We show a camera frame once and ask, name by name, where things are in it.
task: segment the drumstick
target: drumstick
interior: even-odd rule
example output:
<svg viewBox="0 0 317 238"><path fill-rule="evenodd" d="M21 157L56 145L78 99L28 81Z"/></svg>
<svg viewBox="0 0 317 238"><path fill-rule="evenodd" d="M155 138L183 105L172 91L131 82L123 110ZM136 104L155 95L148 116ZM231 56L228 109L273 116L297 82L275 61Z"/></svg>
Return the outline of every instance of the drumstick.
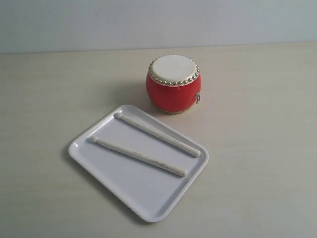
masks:
<svg viewBox="0 0 317 238"><path fill-rule="evenodd" d="M185 169L179 169L179 168L175 167L174 165L170 165L170 164L167 164L167 163L164 163L164 162L160 162L160 161L158 161L156 159L153 159L153 158L151 158L151 157L149 157L147 155L143 155L140 152L133 151L133 150L121 147L119 145L115 145L115 144L109 143L109 142L107 142L105 140L101 140L100 138L98 138L96 136L91 136L90 140L93 143L100 144L100 145L102 145L102 146L104 146L106 148L109 148L111 150L120 152L120 153L128 155L128 156L131 156L131 157L133 157L135 159L138 159L138 160L141 160L141 161L143 161L145 163L154 165L154 166L159 167L159 168L161 168L163 170L167 170L167 171L169 171L171 173L174 173L176 175L185 177L186 174L187 174L187 171Z"/></svg>
<svg viewBox="0 0 317 238"><path fill-rule="evenodd" d="M118 119L121 119L121 120L124 120L125 122L129 123L130 125L132 126L135 126L136 128L139 128L141 129L142 131L145 131L147 132L148 134L151 134L183 151L186 151L187 153L195 156L195 157L199 157L200 156L200 151L179 141L179 140L176 140L175 138L169 136L169 135L166 135L165 133L163 132L160 132L158 130L155 130L155 129L152 129L152 128L149 128L148 126L146 125L143 125L139 122L137 122L136 120L122 114L122 113L116 113L115 116L118 118Z"/></svg>

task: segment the red drum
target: red drum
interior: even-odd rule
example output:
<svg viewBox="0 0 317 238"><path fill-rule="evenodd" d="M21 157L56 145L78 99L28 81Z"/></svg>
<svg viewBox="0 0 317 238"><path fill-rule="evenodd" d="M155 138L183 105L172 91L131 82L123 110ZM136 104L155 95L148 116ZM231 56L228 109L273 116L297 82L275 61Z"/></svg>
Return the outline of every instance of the red drum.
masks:
<svg viewBox="0 0 317 238"><path fill-rule="evenodd" d="M199 67L188 57L167 55L149 66L146 78L149 98L165 113L178 114L198 103L201 86Z"/></svg>

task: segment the tray rim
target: tray rim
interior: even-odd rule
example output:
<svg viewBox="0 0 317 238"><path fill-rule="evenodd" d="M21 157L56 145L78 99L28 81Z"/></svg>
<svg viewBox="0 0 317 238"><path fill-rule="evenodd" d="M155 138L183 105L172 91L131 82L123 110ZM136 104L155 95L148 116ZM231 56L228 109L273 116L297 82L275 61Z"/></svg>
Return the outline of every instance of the tray rim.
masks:
<svg viewBox="0 0 317 238"><path fill-rule="evenodd" d="M202 149L204 151L204 153L206 154L206 158L204 159L203 163L201 164L201 166L197 169L197 171L194 173L194 175L187 181L187 184L185 185L185 187L178 193L178 195L176 196L176 198L172 201L172 203L167 207L167 209L158 217L152 218L152 217L147 217L144 214L140 213L137 209L135 209L134 207L130 206L129 202L127 201L127 199L125 199L124 197L122 197L120 194L118 194L115 190L113 190L111 188L111 186L109 186L108 183L104 182L99 176L98 174L96 174L93 171L90 171L88 168L85 167L85 165L83 163L81 163L76 156L73 154L73 146L75 144L75 142L83 137L85 137L86 134L91 133L92 131L96 130L104 121L106 121L107 119L109 119L110 117L112 117L116 112L118 112L120 109L123 108L133 108L134 110L138 110L138 111L142 111L144 112L150 119L156 121L157 123L165 126L167 129L173 131L174 133L180 135L181 137L189 140L191 143L195 144L196 146L198 146L200 149ZM70 157L75 160L81 167L83 167L91 176L93 176L95 179L98 180L98 182L100 182L106 189L108 189L113 195L115 195L121 202L124 203L125 206L127 206L129 209L131 209L135 214L137 214L141 219L143 219L146 222L149 223L155 223L155 222L159 222L161 220L163 220L165 217L167 217L169 215L169 213L171 212L171 210L175 207L175 205L178 203L178 201L180 200L180 198L185 194L185 192L187 191L187 189L191 186L191 184L194 182L194 180L197 178L197 176L199 175L199 173L203 170L203 168L206 166L206 164L209 161L209 153L207 151L207 149L198 144L197 142L195 142L194 140L190 139L189 137L185 136L184 134L180 133L179 131L177 131L176 129L170 127L169 125L165 124L164 122L158 120L157 118L155 118L154 116L148 114L147 112L141 110L140 108L136 107L135 105L132 104L123 104L119 107L117 107L115 110L113 110L112 112L110 112L107 116L103 117L101 120L99 120L97 123L95 123L94 125L92 125L90 128L88 128L87 130L85 130L84 132L82 132L77 138L75 138L69 145L68 147L68 154L70 155Z"/></svg>

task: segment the wall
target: wall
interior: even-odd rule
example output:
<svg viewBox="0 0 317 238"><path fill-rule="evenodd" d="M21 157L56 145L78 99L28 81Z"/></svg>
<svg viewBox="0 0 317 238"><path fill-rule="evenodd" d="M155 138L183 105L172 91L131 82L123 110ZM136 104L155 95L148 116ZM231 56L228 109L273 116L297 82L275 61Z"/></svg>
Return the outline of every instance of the wall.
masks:
<svg viewBox="0 0 317 238"><path fill-rule="evenodd" d="M317 40L317 0L2 0L0 53Z"/></svg>

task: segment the tray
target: tray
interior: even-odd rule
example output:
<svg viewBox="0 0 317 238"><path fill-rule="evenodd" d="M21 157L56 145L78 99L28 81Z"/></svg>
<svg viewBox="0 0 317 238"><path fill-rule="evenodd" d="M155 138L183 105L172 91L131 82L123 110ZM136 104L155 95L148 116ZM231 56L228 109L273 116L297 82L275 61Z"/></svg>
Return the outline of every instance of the tray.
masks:
<svg viewBox="0 0 317 238"><path fill-rule="evenodd" d="M117 119L114 114L118 112L198 149L200 156L194 158ZM182 178L97 146L89 140L91 135L182 167L187 170L187 175ZM75 139L68 152L75 161L147 222L161 221L170 213L209 159L204 147L133 105L123 105L114 110Z"/></svg>

